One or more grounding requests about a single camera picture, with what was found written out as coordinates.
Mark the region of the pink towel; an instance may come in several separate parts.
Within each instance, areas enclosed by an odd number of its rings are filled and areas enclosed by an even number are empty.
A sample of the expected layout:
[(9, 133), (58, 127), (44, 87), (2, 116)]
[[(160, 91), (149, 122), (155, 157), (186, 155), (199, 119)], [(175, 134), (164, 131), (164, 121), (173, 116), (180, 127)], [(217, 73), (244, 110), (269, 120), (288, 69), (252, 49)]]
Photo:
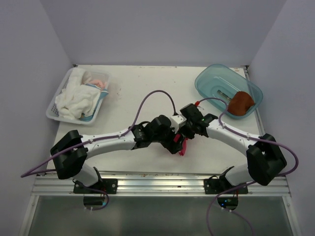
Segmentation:
[(174, 138), (174, 142), (176, 144), (180, 144), (181, 145), (181, 150), (178, 151), (178, 154), (180, 156), (184, 156), (187, 150), (187, 141), (188, 138), (184, 138), (183, 135), (181, 134), (176, 134), (175, 138)]

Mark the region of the brown towel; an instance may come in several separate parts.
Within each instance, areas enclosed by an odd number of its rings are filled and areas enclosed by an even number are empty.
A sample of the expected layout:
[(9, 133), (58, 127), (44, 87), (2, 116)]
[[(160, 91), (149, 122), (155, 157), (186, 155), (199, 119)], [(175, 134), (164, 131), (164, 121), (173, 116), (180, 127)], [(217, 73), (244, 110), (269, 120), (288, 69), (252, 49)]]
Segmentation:
[(244, 116), (254, 105), (254, 100), (248, 93), (239, 91), (229, 102), (227, 111), (235, 116)]

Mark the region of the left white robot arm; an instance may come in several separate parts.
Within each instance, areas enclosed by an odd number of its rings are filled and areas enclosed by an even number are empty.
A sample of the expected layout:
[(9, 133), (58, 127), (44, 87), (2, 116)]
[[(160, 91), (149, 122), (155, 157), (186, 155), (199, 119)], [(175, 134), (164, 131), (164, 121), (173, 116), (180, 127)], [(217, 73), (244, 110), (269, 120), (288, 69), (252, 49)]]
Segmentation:
[(183, 115), (166, 117), (160, 115), (151, 122), (136, 124), (129, 129), (101, 135), (80, 135), (77, 130), (69, 131), (52, 148), (51, 154), (59, 179), (73, 178), (91, 193), (102, 189), (98, 170), (86, 164), (94, 156), (119, 150), (147, 148), (151, 143), (160, 143), (171, 154), (183, 148), (183, 135), (177, 131), (186, 123)]

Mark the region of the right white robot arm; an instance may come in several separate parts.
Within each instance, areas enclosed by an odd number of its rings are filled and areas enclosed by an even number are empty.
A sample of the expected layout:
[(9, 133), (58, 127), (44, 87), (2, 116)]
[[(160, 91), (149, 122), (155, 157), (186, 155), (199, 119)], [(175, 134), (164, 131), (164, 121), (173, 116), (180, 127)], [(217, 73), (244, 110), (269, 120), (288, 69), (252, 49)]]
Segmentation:
[(252, 181), (266, 186), (287, 166), (273, 136), (258, 136), (228, 127), (213, 114), (204, 116), (194, 104), (188, 104), (180, 112), (186, 118), (189, 136), (198, 134), (221, 141), (246, 157), (246, 164), (230, 167), (220, 175), (221, 191), (230, 193), (237, 185)]

